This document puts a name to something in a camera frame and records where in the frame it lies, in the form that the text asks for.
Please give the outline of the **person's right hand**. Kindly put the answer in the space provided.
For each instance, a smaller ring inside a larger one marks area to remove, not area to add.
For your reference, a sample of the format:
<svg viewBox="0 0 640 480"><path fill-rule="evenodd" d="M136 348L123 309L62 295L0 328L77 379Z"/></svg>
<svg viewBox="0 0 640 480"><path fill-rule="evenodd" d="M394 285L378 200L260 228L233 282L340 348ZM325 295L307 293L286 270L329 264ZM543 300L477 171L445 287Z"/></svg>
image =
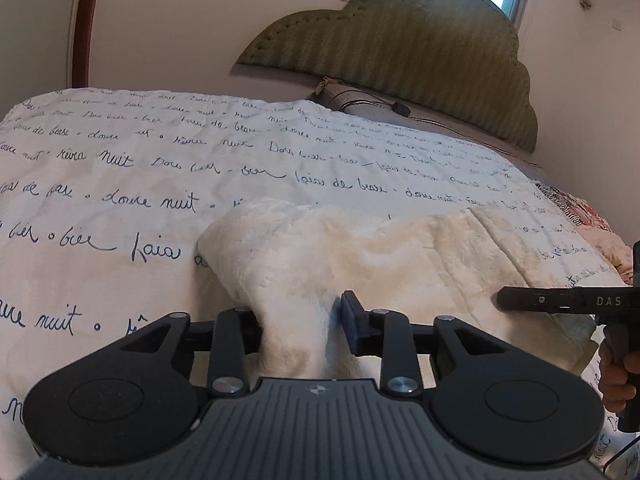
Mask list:
<svg viewBox="0 0 640 480"><path fill-rule="evenodd" d="M599 356L598 389L602 393L602 403L609 412L620 414L637 395L637 388L631 385L629 377L639 374L639 353L630 352L623 362L616 364L613 348L605 339L600 344Z"/></svg>

